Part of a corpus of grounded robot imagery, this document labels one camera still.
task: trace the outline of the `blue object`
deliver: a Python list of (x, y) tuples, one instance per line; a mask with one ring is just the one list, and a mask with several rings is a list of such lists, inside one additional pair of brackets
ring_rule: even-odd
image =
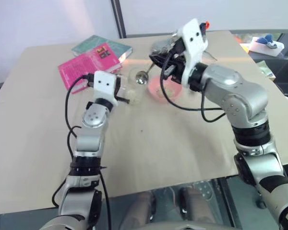
[(256, 42), (264, 44), (264, 45), (268, 43), (267, 39), (265, 39), (264, 37), (258, 38)]
[(272, 40), (272, 35), (271, 34), (269, 34), (269, 35), (266, 35), (265, 37), (264, 37), (268, 42), (273, 42), (273, 40)]

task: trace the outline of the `green book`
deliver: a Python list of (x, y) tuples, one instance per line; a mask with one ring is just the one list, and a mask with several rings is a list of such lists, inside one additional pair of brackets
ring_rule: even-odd
[(119, 59), (120, 63), (122, 63), (132, 53), (131, 46), (114, 42), (97, 35), (89, 37), (88, 39), (84, 40), (83, 42), (72, 48), (72, 52), (75, 56), (78, 56), (80, 54), (86, 53), (91, 49), (94, 49), (95, 47), (105, 42), (108, 43), (116, 57)]

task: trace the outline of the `table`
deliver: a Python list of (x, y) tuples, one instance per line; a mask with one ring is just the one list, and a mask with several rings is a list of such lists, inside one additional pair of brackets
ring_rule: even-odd
[[(288, 163), (288, 101), (266, 79), (228, 31), (207, 33), (208, 52), (268, 93), (271, 131)], [(133, 47), (121, 73), (147, 69), (149, 48), (166, 37), (122, 39)], [(64, 121), (66, 89), (57, 66), (73, 57), (75, 44), (26, 49), (0, 90), (0, 213), (51, 207), (51, 196), (69, 170)], [(151, 75), (159, 74), (153, 68)], [(73, 95), (72, 125), (80, 124), (93, 90)], [(199, 107), (200, 94), (183, 90), (178, 104)], [(206, 107), (215, 104), (206, 100)], [(220, 112), (207, 112), (212, 118)], [(160, 104), (148, 94), (141, 104), (120, 104), (111, 115), (102, 165), (108, 193), (120, 196), (174, 184), (237, 174), (229, 122), (205, 123), (200, 113)]]

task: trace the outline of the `white wall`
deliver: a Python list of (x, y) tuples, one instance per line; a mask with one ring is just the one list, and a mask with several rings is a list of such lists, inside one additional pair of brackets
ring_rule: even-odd
[(92, 34), (118, 38), (110, 0), (0, 0), (0, 82), (26, 47)]
[(126, 34), (169, 33), (192, 18), (210, 30), (288, 29), (288, 0), (120, 0)]

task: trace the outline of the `black cable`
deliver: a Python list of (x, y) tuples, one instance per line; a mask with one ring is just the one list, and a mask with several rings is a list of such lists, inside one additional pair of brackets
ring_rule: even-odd
[(72, 134), (72, 131), (74, 128), (81, 128), (81, 127), (80, 126), (73, 126), (67, 134), (67, 148), (68, 148), (69, 154), (71, 155), (72, 159), (73, 159), (73, 153), (72, 153), (70, 138), (71, 138), (71, 134)]
[(215, 122), (217, 121), (218, 119), (221, 119), (223, 116), (225, 116), (226, 114), (225, 113), (222, 113), (220, 116), (216, 117), (215, 119), (212, 119), (212, 120), (208, 120), (205, 116), (205, 113), (204, 113), (204, 103), (205, 103), (205, 92), (206, 92), (206, 88), (207, 88), (207, 85), (208, 83), (210, 82), (211, 78), (208, 78), (207, 81), (206, 81), (206, 85), (204, 86), (203, 90), (202, 90), (202, 102), (201, 102), (201, 114), (202, 114), (202, 117), (204, 119), (205, 122), (209, 122), (209, 123), (212, 123), (212, 122)]
[(74, 137), (77, 137), (77, 135), (74, 133), (74, 131), (72, 130), (72, 127), (70, 126), (69, 124), (69, 121), (68, 121), (68, 99), (69, 99), (69, 96), (71, 94), (71, 91), (73, 89), (73, 87), (78, 83), (78, 81), (82, 80), (82, 79), (86, 79), (85, 75), (82, 75), (80, 77), (78, 77), (74, 82), (73, 84), (70, 86), (70, 88), (68, 89), (67, 91), (67, 94), (66, 94), (66, 99), (65, 99), (65, 122), (66, 122), (66, 125), (69, 129), (69, 131), (72, 133), (72, 135)]
[(105, 198), (106, 198), (107, 214), (108, 214), (108, 229), (112, 230), (111, 210), (110, 210), (110, 201), (109, 201), (108, 191), (107, 191), (106, 183), (105, 183), (104, 177), (102, 176), (101, 171), (99, 171), (99, 173), (100, 173), (100, 180), (101, 180), (102, 187), (103, 187), (104, 192), (105, 192)]
[(59, 205), (56, 203), (55, 201), (55, 197), (58, 193), (58, 191), (63, 187), (63, 185), (65, 184), (66, 182), (66, 179), (64, 179), (64, 181), (59, 185), (59, 187), (57, 188), (57, 190), (52, 194), (52, 198), (51, 198), (51, 201), (52, 201), (52, 204), (55, 206), (55, 207), (59, 207)]
[[(164, 80), (164, 73), (165, 73), (166, 67), (168, 66), (168, 62), (172, 58), (172, 56), (173, 56), (173, 53), (169, 52), (168, 56), (166, 57), (166, 59), (165, 59), (165, 61), (163, 63), (163, 66), (162, 66), (162, 69), (161, 69), (161, 74), (160, 74), (160, 88), (161, 88), (161, 91), (162, 91), (164, 97), (166, 98), (168, 103), (170, 103), (171, 105), (175, 106), (176, 108), (179, 108), (179, 109), (182, 109), (182, 110), (186, 110), (186, 111), (201, 111), (203, 108), (192, 109), (192, 108), (186, 108), (186, 107), (179, 106), (179, 105), (175, 104), (174, 102), (172, 102), (169, 99), (169, 97), (167, 96), (167, 93), (165, 92), (165, 89), (164, 89), (163, 80)], [(206, 108), (204, 110), (222, 110), (222, 109), (221, 108)]]

